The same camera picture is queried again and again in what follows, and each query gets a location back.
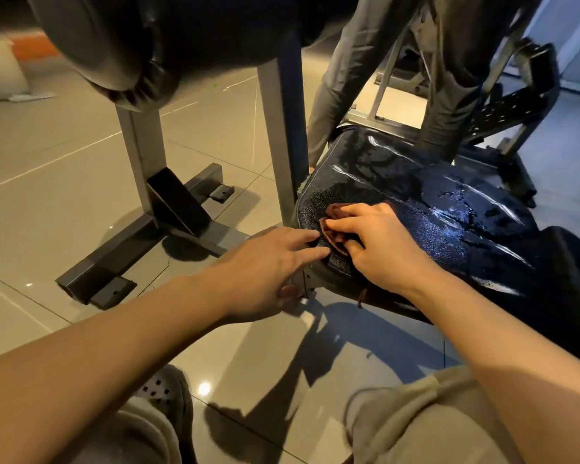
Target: forearm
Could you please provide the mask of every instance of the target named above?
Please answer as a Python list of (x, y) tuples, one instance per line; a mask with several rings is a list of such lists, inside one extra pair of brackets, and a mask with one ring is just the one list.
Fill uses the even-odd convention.
[[(0, 462), (47, 462), (162, 364), (220, 323), (211, 296), (177, 278), (0, 356)], [(184, 305), (184, 294), (192, 294)]]
[(408, 297), (471, 367), (527, 462), (580, 462), (577, 358), (451, 274)]

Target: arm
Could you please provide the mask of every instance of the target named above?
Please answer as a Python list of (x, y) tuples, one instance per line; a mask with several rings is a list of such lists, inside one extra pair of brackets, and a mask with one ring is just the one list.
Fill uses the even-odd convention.
[(408, 298), (453, 343), (527, 463), (580, 463), (580, 360), (488, 301), (423, 252), (387, 204), (328, 220), (371, 282)]
[(0, 463), (44, 463), (215, 327), (277, 314), (286, 280), (328, 249), (317, 231), (277, 228), (193, 277), (0, 356)]

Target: person's right hand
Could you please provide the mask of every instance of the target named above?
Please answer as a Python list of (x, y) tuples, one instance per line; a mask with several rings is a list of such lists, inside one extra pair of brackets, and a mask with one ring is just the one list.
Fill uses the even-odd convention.
[(402, 296), (420, 291), (442, 269), (417, 245), (391, 206), (379, 203), (348, 205), (341, 210), (352, 216), (327, 219), (328, 227), (356, 233), (345, 248), (355, 267), (373, 284)]

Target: orange object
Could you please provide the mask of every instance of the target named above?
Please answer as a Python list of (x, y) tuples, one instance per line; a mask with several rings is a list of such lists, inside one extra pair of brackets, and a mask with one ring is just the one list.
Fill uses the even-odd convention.
[(58, 49), (45, 34), (34, 33), (9, 39), (13, 42), (13, 54), (17, 60), (35, 60), (60, 55)]

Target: person's left hand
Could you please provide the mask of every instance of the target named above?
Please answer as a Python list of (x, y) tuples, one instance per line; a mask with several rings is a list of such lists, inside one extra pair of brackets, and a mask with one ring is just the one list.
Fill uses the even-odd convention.
[(300, 249), (319, 235), (309, 229), (269, 228), (226, 252), (195, 278), (223, 304), (225, 321), (264, 319), (303, 295), (287, 283), (305, 265), (329, 254), (327, 247)]

